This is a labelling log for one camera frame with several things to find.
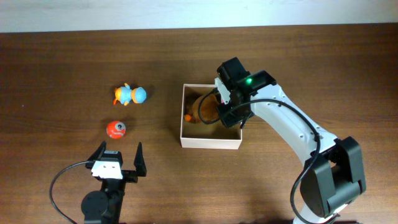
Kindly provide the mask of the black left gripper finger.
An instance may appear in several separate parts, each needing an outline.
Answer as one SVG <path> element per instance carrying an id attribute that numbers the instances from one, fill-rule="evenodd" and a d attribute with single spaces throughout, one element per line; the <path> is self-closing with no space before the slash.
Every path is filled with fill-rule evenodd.
<path id="1" fill-rule="evenodd" d="M 97 150 L 92 153 L 92 155 L 88 158 L 88 161 L 98 161 L 101 159 L 104 151 L 106 150 L 106 141 L 103 141 Z"/>
<path id="2" fill-rule="evenodd" d="M 136 156 L 134 158 L 134 166 L 136 168 L 136 175 L 138 177 L 145 177 L 147 175 L 146 163 L 143 156 L 142 143 L 139 142 L 137 146 Z"/>

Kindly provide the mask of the brown plush toy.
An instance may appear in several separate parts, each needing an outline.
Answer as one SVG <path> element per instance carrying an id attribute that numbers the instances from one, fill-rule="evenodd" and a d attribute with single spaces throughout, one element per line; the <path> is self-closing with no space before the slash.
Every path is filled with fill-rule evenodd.
<path id="1" fill-rule="evenodd" d="M 199 104 L 206 95 L 187 98 L 185 102 L 184 120 L 189 123 L 202 123 L 198 115 Z M 205 121 L 213 121 L 219 118 L 217 112 L 218 100 L 214 94 L 207 96 L 200 107 L 201 117 Z"/>

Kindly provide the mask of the pink cardboard box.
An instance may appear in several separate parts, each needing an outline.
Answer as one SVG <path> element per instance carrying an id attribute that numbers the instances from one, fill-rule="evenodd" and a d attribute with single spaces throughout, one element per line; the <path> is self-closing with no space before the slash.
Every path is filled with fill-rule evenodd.
<path id="1" fill-rule="evenodd" d="M 185 120 L 187 103 L 193 103 L 198 97 L 209 93 L 215 85 L 184 84 L 180 122 L 180 142 L 183 148 L 199 149 L 239 149 L 243 140 L 243 131 L 239 125 L 226 128 L 218 121 L 214 124 L 194 124 Z"/>

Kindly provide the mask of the orange and blue duck toy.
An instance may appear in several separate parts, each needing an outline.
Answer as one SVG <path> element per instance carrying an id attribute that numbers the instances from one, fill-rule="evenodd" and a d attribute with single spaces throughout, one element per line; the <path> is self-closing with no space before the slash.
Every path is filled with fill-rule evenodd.
<path id="1" fill-rule="evenodd" d="M 127 83 L 124 86 L 116 88 L 114 90 L 113 105 L 117 102 L 127 106 L 131 101 L 135 104 L 141 104 L 147 99 L 147 93 L 143 87 L 137 87 L 132 89 Z"/>

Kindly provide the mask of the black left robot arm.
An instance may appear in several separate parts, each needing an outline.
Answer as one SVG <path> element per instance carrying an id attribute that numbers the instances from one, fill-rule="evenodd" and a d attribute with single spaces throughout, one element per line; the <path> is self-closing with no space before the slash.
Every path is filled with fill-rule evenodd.
<path id="1" fill-rule="evenodd" d="M 101 182 L 101 188 L 88 193 L 81 202 L 85 223 L 119 223 L 126 184 L 136 183 L 139 177 L 147 175 L 141 143 L 137 146 L 133 164 L 134 170 L 123 170 L 121 152 L 107 150 L 106 142 L 102 142 L 88 158 L 85 167 Z"/>

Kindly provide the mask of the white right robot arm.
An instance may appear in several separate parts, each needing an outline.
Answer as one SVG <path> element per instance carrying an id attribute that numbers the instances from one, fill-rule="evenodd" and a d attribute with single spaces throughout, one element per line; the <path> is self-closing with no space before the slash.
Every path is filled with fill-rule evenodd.
<path id="1" fill-rule="evenodd" d="M 243 127 L 257 116 L 293 149 L 303 169 L 291 194 L 304 205 L 295 223 L 334 223 L 366 191 L 361 147 L 340 139 L 307 116 L 267 72 L 251 73 L 234 58 L 217 69 L 212 85 L 183 86 L 180 141 L 183 147 L 237 149 Z"/>

